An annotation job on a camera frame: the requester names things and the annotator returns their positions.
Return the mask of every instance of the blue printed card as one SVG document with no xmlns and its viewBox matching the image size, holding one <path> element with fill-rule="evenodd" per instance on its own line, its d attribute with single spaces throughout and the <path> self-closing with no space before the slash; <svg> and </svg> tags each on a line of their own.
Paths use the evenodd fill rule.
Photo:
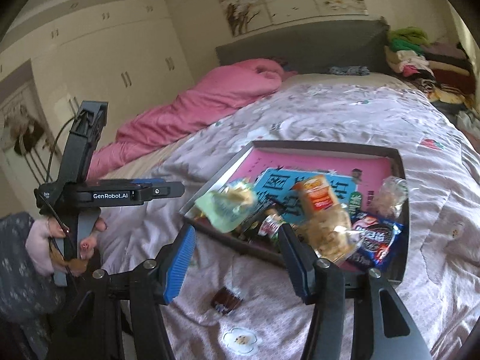
<svg viewBox="0 0 480 360">
<path fill-rule="evenodd" d="M 271 197 L 285 204 L 286 211 L 282 215 L 285 221 L 300 224 L 305 220 L 298 194 L 292 187 L 299 181 L 315 175 L 324 174 L 341 203 L 349 204 L 352 192 L 357 190 L 357 184 L 351 176 L 332 173 L 308 172 L 293 169 L 267 168 L 255 181 L 255 192 L 260 202 Z"/>
</svg>

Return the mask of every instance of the hand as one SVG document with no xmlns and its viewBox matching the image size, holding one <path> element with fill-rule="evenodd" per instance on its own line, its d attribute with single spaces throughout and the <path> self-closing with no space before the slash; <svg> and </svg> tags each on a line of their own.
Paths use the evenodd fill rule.
<svg viewBox="0 0 480 360">
<path fill-rule="evenodd" d="M 80 241 L 80 259 L 85 262 L 84 266 L 93 256 L 94 249 L 97 246 L 98 232 L 103 232 L 106 229 L 105 221 L 99 218 L 90 236 Z M 65 238 L 65 234 L 56 219 L 42 218 L 34 222 L 25 243 L 35 270 L 42 276 L 49 276 L 53 274 L 53 271 L 66 271 L 64 262 L 58 263 L 56 259 L 52 261 L 50 258 L 50 237 Z M 81 275 L 85 271 L 81 268 L 70 268 L 70 270 L 76 276 Z"/>
</svg>

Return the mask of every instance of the metal screw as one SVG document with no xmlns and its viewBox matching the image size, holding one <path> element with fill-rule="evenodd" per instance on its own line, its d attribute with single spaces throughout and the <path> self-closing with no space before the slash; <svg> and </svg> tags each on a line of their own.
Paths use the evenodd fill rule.
<svg viewBox="0 0 480 360">
<path fill-rule="evenodd" d="M 320 268 L 327 269 L 330 266 L 330 261 L 328 261 L 327 259 L 318 259 L 317 265 Z"/>
<path fill-rule="evenodd" d="M 95 272 L 93 272 L 92 276 L 94 279 L 101 279 L 103 276 L 105 276 L 105 271 L 103 269 L 97 269 Z"/>
<path fill-rule="evenodd" d="M 153 269 L 157 266 L 157 262 L 154 259 L 148 259 L 147 261 L 143 262 L 143 268 L 145 269 Z"/>
<path fill-rule="evenodd" d="M 382 274 L 380 273 L 380 271 L 379 271 L 377 268 L 369 269 L 369 270 L 368 270 L 368 274 L 369 274 L 372 278 L 375 278 L 375 279 L 379 279 L 380 276 L 382 276 Z"/>
</svg>

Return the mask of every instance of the orange snack package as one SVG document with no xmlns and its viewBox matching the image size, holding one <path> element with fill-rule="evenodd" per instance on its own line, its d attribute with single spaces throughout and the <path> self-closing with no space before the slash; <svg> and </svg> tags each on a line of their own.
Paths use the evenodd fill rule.
<svg viewBox="0 0 480 360">
<path fill-rule="evenodd" d="M 307 218 L 312 218 L 317 211 L 326 210 L 339 204 L 330 183 L 324 175 L 316 175 L 295 184 L 298 197 Z"/>
</svg>

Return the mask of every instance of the snack package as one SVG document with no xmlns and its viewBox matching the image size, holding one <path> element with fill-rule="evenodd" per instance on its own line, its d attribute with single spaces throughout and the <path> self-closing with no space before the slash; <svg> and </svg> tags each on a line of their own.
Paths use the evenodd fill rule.
<svg viewBox="0 0 480 360">
<path fill-rule="evenodd" d="M 317 211 L 298 232 L 319 258 L 340 264 L 356 251 L 363 230 L 352 231 L 348 212 L 341 204 L 336 204 Z"/>
<path fill-rule="evenodd" d="M 362 270 L 381 268 L 403 226 L 364 211 L 357 212 L 352 223 L 354 230 L 362 232 L 362 242 L 348 261 Z"/>
<path fill-rule="evenodd" d="M 298 191 L 303 211 L 309 219 L 313 218 L 317 212 L 339 203 L 333 188 L 324 175 L 316 175 L 298 182 L 293 188 Z"/>
<path fill-rule="evenodd" d="M 235 229 L 239 233 L 238 239 L 279 251 L 278 230 L 285 223 L 281 212 L 282 207 L 275 202 L 257 205 L 255 212 Z"/>
<path fill-rule="evenodd" d="M 408 196 L 409 190 L 404 179 L 387 177 L 371 201 L 369 211 L 384 218 L 397 219 Z"/>
<path fill-rule="evenodd" d="M 257 203 L 254 186 L 246 179 L 227 183 L 219 191 L 207 192 L 195 201 L 212 226 L 222 233 L 229 233 L 240 225 Z"/>
</svg>

